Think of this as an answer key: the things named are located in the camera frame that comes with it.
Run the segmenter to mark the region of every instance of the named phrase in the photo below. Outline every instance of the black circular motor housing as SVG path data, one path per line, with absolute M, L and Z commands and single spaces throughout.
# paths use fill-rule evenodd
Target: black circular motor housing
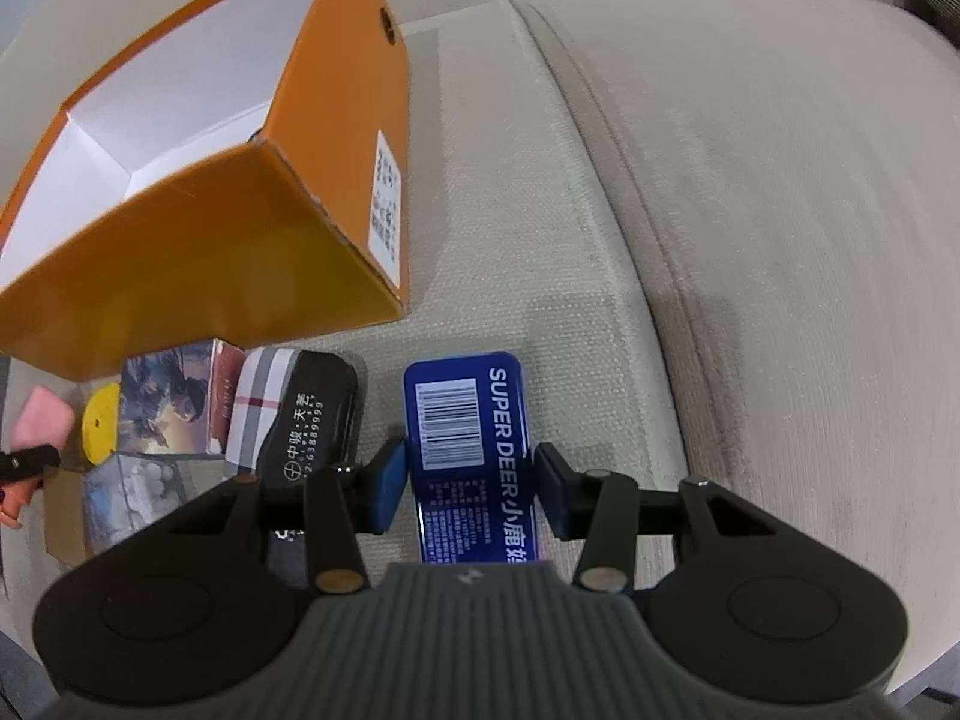
M 34 642 L 57 690 L 181 704 L 243 682 L 280 652 L 298 622 L 293 596 L 251 558 L 246 522 L 210 527 L 210 512 L 236 498 L 200 498 L 47 591 Z
M 869 571 L 775 519 L 764 536 L 693 548 L 645 599 L 675 661 L 721 690 L 775 704 L 824 704 L 882 688 L 906 642 L 896 594 Z

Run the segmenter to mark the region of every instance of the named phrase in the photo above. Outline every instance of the ridged gray surface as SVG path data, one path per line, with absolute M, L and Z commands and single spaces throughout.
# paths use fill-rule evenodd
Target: ridged gray surface
M 218 697 L 162 710 L 67 697 L 43 718 L 898 716 L 878 695 L 809 709 L 728 696 L 666 659 L 629 599 L 573 589 L 538 563 L 395 565 L 377 589 L 315 603 L 272 664 Z

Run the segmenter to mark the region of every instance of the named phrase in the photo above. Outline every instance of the white logo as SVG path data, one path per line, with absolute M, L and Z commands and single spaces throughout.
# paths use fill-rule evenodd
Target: white logo
M 481 579 L 483 579 L 483 571 L 478 571 L 476 568 L 468 568 L 462 574 L 457 574 L 457 581 L 462 581 L 468 587 L 474 586 Z
M 296 480 L 304 475 L 304 470 L 301 469 L 301 466 L 296 460 L 291 460 L 286 466 L 283 466 L 283 475 L 291 482 L 296 482 Z

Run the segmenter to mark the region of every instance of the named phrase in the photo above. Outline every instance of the white label sticker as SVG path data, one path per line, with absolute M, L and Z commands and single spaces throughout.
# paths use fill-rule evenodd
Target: white label sticker
M 400 286 L 400 168 L 382 132 L 376 133 L 373 199 L 367 247 L 394 285 Z

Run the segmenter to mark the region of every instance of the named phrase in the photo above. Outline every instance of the orange plastic object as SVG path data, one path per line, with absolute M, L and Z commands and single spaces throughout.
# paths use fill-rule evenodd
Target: orange plastic object
M 10 450 L 16 452 L 18 449 L 29 449 L 49 443 L 62 451 L 75 420 L 76 416 L 69 405 L 45 386 L 35 386 L 23 405 L 20 417 L 13 424 Z M 3 493 L 3 501 L 0 502 L 0 523 L 8 528 L 21 527 L 18 519 L 20 510 L 30 503 L 39 483 L 40 476 L 32 476 L 30 479 L 0 485 L 0 493 Z

